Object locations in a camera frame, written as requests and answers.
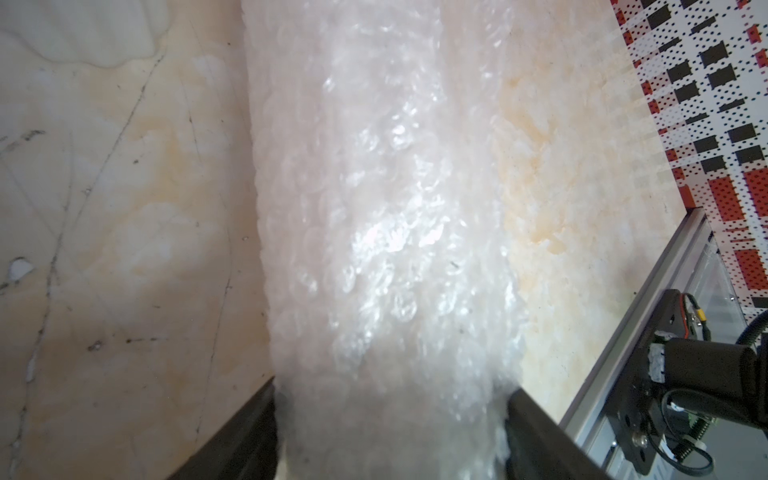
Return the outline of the bubble wrap sheet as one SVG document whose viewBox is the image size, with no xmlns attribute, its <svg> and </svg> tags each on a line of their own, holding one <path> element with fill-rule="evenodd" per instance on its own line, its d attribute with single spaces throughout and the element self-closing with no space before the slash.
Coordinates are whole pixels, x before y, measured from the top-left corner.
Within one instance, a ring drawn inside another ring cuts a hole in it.
<svg viewBox="0 0 768 480">
<path fill-rule="evenodd" d="M 507 479 L 507 1 L 242 5 L 289 479 Z"/>
</svg>

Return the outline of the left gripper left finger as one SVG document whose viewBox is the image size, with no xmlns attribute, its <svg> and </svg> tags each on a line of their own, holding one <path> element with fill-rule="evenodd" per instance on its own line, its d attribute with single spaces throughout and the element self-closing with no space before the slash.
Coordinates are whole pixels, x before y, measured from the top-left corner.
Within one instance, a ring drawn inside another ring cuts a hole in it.
<svg viewBox="0 0 768 480">
<path fill-rule="evenodd" d="M 279 460 L 274 394 L 273 382 L 266 382 L 170 477 L 273 479 Z"/>
</svg>

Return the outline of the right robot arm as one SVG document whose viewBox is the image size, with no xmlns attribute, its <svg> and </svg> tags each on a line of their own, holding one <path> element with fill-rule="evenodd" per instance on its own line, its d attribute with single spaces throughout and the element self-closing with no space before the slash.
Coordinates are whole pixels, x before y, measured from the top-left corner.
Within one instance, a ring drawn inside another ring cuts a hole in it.
<svg viewBox="0 0 768 480">
<path fill-rule="evenodd" d="M 673 338 L 663 345 L 668 400 L 707 417 L 767 429 L 767 313 L 734 344 Z"/>
</svg>

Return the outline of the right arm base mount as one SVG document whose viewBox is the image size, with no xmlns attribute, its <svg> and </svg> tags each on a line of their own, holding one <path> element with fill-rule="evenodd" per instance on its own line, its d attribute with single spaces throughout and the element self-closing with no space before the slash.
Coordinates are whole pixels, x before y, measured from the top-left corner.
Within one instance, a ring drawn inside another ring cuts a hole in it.
<svg viewBox="0 0 768 480">
<path fill-rule="evenodd" d="M 714 471 L 714 459 L 702 444 L 714 417 L 667 399 L 663 345 L 673 338 L 712 341 L 700 304 L 678 289 L 664 291 L 655 304 L 610 390 L 605 411 L 618 449 L 634 472 L 648 475 L 660 459 L 688 477 L 701 478 Z"/>
</svg>

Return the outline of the small white ribbed vase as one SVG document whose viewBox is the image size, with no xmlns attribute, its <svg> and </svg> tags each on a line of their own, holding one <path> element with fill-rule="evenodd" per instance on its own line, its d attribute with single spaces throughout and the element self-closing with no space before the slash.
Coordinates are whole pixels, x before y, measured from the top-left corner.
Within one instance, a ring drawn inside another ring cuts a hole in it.
<svg viewBox="0 0 768 480">
<path fill-rule="evenodd" d="M 155 55 L 171 23 L 164 0 L 21 0 L 1 3 L 1 29 L 41 57 L 111 68 Z"/>
</svg>

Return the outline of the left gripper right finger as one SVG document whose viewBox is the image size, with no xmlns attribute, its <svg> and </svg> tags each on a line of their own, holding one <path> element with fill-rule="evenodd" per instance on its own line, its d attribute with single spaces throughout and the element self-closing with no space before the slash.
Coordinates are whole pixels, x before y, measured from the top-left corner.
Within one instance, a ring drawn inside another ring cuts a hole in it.
<svg viewBox="0 0 768 480">
<path fill-rule="evenodd" d="M 524 389 L 509 397 L 505 431 L 507 479 L 609 479 Z"/>
</svg>

